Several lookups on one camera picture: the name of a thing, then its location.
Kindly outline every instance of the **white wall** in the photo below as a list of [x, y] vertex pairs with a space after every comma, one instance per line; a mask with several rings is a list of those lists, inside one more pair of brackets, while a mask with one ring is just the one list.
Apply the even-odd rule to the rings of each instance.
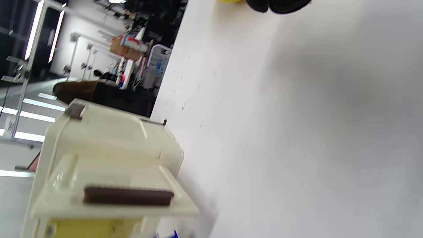
[[417, 0], [190, 0], [152, 115], [201, 210], [181, 237], [420, 237], [422, 21]]
[[[97, 19], [99, 22], [105, 17], [105, 13], [102, 12], [102, 8], [89, 0], [70, 0], [68, 2], [68, 6], [80, 12], [81, 14], [89, 16], [93, 19]], [[124, 25], [122, 21], [117, 20], [111, 17], [110, 15], [108, 15], [108, 17], [105, 18], [103, 22], [104, 25], [107, 25], [109, 27], [124, 30]], [[70, 35], [74, 32], [79, 32], [90, 37], [94, 37], [99, 41], [107, 43], [105, 39], [101, 38], [102, 35], [97, 33], [98, 30], [110, 33], [109, 31], [102, 29], [94, 24], [88, 23], [78, 17], [69, 16], [65, 14], [62, 28], [60, 30], [60, 37], [57, 43], [58, 50], [54, 54], [50, 71], [56, 74], [61, 74], [64, 66], [70, 64], [75, 43], [70, 42], [69, 40]], [[88, 43], [89, 41], [84, 38], [80, 38], [78, 42], [75, 60], [72, 64], [72, 77], [81, 78], [83, 75], [84, 70], [81, 69], [80, 66], [83, 62], [87, 62], [89, 51], [86, 48]], [[101, 48], [108, 50], [107, 46], [101, 46]], [[96, 58], [96, 62], [94, 64], [94, 69], [105, 70], [107, 66], [109, 66], [110, 64], [114, 64], [115, 61], [115, 57], [108, 57], [105, 54], [99, 52]]]
[[0, 177], [1, 236], [18, 238], [21, 234], [33, 178]]
[[29, 166], [39, 152], [40, 148], [0, 143], [0, 170], [13, 171], [16, 165]]

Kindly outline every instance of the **yellow panel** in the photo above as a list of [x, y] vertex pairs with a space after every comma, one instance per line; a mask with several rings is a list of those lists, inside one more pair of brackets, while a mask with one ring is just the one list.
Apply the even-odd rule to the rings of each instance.
[[140, 220], [52, 220], [54, 238], [128, 238]]

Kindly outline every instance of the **fluorescent light panel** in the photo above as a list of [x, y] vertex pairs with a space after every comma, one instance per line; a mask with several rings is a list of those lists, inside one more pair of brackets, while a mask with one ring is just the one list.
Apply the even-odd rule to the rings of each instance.
[[53, 55], [54, 55], [54, 51], [56, 49], [56, 43], [57, 43], [57, 38], [59, 37], [59, 31], [60, 31], [60, 27], [62, 26], [62, 20], [63, 20], [63, 15], [65, 14], [65, 11], [62, 11], [60, 13], [59, 16], [59, 21], [57, 22], [57, 27], [56, 27], [56, 33], [54, 34], [54, 39], [53, 39], [53, 45], [52, 45], [52, 50], [50, 51], [50, 57], [49, 57], [49, 63], [52, 61], [53, 59]]
[[19, 132], [19, 131], [17, 131], [17, 132], [15, 133], [15, 138], [17, 138], [17, 139], [29, 140], [29, 141], [39, 141], [39, 142], [44, 142], [44, 138], [45, 138], [45, 136], [41, 136], [41, 135], [36, 135], [36, 134], [30, 134], [30, 133], [25, 133], [25, 132]]
[[[7, 113], [7, 114], [12, 114], [12, 115], [16, 115], [16, 113], [18, 113], [18, 110], [11, 109], [11, 108], [0, 107], [0, 111]], [[56, 122], [56, 119], [54, 117], [43, 116], [43, 115], [34, 114], [34, 113], [26, 112], [26, 111], [21, 111], [21, 113], [19, 115], [22, 116], [22, 117], [32, 118], [32, 119], [45, 121], [45, 122], [53, 122], [53, 123]]]
[[53, 118], [53, 117], [38, 115], [38, 114], [26, 112], [26, 111], [21, 111], [21, 113], [19, 115], [20, 116], [23, 116], [23, 117], [27, 117], [27, 118], [32, 118], [32, 119], [36, 119], [36, 120], [40, 120], [40, 121], [45, 121], [45, 122], [53, 122], [53, 123], [56, 122], [56, 119]]
[[0, 170], [1, 177], [33, 177], [35, 173]]
[[126, 0], [109, 0], [110, 3], [126, 3]]
[[35, 39], [35, 32], [37, 31], [37, 28], [38, 28], [38, 22], [40, 21], [43, 5], [44, 5], [44, 0], [38, 3], [37, 10], [35, 11], [34, 22], [32, 23], [31, 33], [29, 35], [29, 40], [28, 40], [28, 46], [25, 52], [25, 60], [27, 60], [29, 58], [29, 55], [31, 54], [32, 46], [34, 44], [34, 39]]
[[39, 93], [38, 97], [47, 98], [47, 99], [50, 99], [50, 100], [56, 100], [57, 99], [57, 97], [55, 97], [55, 96], [43, 94], [43, 93]]
[[58, 111], [65, 111], [65, 109], [66, 109], [64, 107], [56, 106], [56, 105], [45, 103], [45, 102], [35, 101], [35, 100], [32, 100], [32, 99], [28, 99], [28, 98], [25, 98], [23, 102], [28, 103], [28, 104], [32, 104], [32, 105], [36, 105], [36, 106], [40, 106], [40, 107], [43, 107], [43, 108], [50, 108], [50, 109], [58, 110]]

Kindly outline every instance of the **metal frame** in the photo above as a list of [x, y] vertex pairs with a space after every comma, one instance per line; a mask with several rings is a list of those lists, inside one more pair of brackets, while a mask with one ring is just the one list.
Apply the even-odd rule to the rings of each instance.
[[[33, 1], [39, 3], [42, 0], [33, 0]], [[97, 25], [98, 27], [103, 28], [105, 30], [108, 30], [108, 31], [110, 31], [114, 34], [123, 34], [124, 33], [124, 30], [116, 29], [116, 28], [104, 25], [101, 22], [99, 22], [99, 21], [97, 21], [97, 20], [95, 20], [95, 19], [93, 19], [89, 16], [83, 15], [80, 12], [77, 12], [70, 7], [63, 6], [62, 3], [58, 3], [58, 2], [53, 1], [53, 0], [44, 0], [43, 7], [41, 9], [40, 20], [38, 22], [38, 27], [37, 27], [36, 32], [35, 32], [35, 38], [34, 38], [34, 42], [33, 42], [34, 47], [32, 47], [31, 52], [30, 52], [30, 56], [29, 56], [28, 64], [27, 64], [27, 69], [26, 69], [25, 76], [24, 76], [25, 79], [24, 79], [23, 84], [22, 84], [21, 94], [20, 94], [20, 97], [19, 97], [19, 104], [18, 104], [18, 108], [17, 108], [18, 112], [16, 113], [16, 117], [14, 119], [12, 137], [11, 137], [10, 140], [2, 138], [2, 139], [0, 139], [0, 142], [6, 142], [7, 141], [7, 142], [15, 142], [15, 143], [18, 143], [18, 144], [22, 144], [22, 143], [19, 143], [19, 142], [16, 141], [14, 135], [15, 135], [17, 127], [18, 127], [20, 113], [22, 111], [23, 100], [25, 98], [25, 92], [26, 92], [27, 87], [28, 87], [29, 77], [31, 75], [32, 66], [33, 66], [34, 60], [35, 60], [35, 53], [36, 53], [36, 50], [37, 50], [36, 46], [38, 45], [38, 42], [40, 40], [42, 25], [44, 24], [44, 19], [45, 19], [46, 12], [47, 12], [48, 8], [52, 8], [52, 9], [55, 9], [57, 11], [65, 11], [66, 14], [69, 14], [69, 15], [72, 15], [72, 16], [75, 16], [75, 17], [79, 17], [79, 18], [81, 18], [81, 19], [83, 19], [83, 20], [85, 20], [85, 21], [87, 21], [91, 24]], [[97, 39], [93, 39], [89, 36], [84, 36], [84, 38], [88, 38], [89, 40], [92, 40], [94, 42], [100, 42]], [[74, 60], [74, 57], [75, 57], [77, 44], [78, 44], [78, 42], [76, 42], [76, 44], [75, 44], [75, 49], [74, 49], [74, 53], [72, 55], [71, 64], [73, 63], [73, 60]]]

